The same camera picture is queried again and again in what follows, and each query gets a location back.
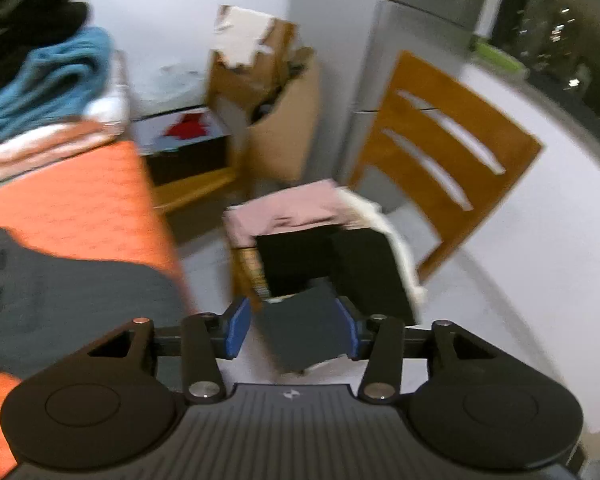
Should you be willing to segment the dark grey long-sleeve shirt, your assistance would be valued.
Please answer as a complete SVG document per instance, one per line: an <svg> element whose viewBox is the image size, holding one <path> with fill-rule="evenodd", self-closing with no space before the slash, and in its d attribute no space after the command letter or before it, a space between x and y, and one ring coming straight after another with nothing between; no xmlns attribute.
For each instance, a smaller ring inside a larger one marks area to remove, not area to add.
<svg viewBox="0 0 600 480"><path fill-rule="evenodd" d="M185 315L181 289L150 266L54 257L0 229L2 372L26 379L133 318Z"/></svg>

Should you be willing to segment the clothes basket beside table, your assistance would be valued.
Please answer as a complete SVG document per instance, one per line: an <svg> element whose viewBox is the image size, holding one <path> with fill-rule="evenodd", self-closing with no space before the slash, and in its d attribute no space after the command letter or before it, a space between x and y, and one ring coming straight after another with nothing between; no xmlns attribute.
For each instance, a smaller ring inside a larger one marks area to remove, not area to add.
<svg viewBox="0 0 600 480"><path fill-rule="evenodd" d="M419 321L426 289L411 248L378 203L332 180L286 188L224 211L235 285L262 301L328 281L363 314Z"/></svg>

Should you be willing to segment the orange floral table mat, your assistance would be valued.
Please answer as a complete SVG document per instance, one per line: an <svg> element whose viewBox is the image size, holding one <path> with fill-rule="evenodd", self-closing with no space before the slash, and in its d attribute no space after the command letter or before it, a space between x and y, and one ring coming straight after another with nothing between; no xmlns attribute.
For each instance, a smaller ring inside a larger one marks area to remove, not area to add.
<svg viewBox="0 0 600 480"><path fill-rule="evenodd" d="M0 229L59 258L120 261L166 275L187 298L166 222L134 145L121 141L0 186ZM20 378L0 370L0 411ZM15 467L0 425L0 479Z"/></svg>

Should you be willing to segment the wooden chair right side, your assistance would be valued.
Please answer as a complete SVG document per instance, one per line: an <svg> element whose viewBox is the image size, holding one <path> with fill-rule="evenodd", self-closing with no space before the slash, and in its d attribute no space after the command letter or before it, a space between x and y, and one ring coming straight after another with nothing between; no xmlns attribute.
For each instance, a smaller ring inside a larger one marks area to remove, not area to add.
<svg viewBox="0 0 600 480"><path fill-rule="evenodd" d="M400 96L401 92L425 101L467 131L494 155L503 171L498 174L490 169L449 130ZM452 199L415 156L400 147L401 140L432 159L460 186L468 199L467 209ZM418 277L426 281L486 221L542 148L535 136L481 96L403 51L347 185L358 184L365 169L375 167L415 203L439 237L438 246L417 266Z"/></svg>

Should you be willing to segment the pink folded towel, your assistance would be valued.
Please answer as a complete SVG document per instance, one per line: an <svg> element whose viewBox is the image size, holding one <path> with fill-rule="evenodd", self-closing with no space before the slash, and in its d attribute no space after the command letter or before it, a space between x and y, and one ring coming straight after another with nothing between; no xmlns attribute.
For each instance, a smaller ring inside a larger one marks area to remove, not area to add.
<svg viewBox="0 0 600 480"><path fill-rule="evenodd" d="M91 102L80 120L34 128L0 143L0 182L117 140L129 122L121 93Z"/></svg>

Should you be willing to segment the brown paper bag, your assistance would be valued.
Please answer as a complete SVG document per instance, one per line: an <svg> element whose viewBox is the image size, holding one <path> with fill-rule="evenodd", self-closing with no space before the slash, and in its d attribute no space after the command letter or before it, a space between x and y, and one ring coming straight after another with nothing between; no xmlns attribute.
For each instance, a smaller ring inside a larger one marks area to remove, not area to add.
<svg viewBox="0 0 600 480"><path fill-rule="evenodd" d="M230 161L248 177L296 184L303 176L321 111L315 51L291 22L221 6L214 24L206 101L242 114Z"/></svg>

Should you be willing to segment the teal knitted sweater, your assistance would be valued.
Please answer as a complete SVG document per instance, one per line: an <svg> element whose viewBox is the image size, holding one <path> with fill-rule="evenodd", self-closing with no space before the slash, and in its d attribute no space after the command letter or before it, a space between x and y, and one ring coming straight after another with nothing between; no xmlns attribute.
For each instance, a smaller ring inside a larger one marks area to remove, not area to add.
<svg viewBox="0 0 600 480"><path fill-rule="evenodd" d="M0 91L0 143L80 116L105 90L114 52L105 29L81 29L61 44L32 50Z"/></svg>

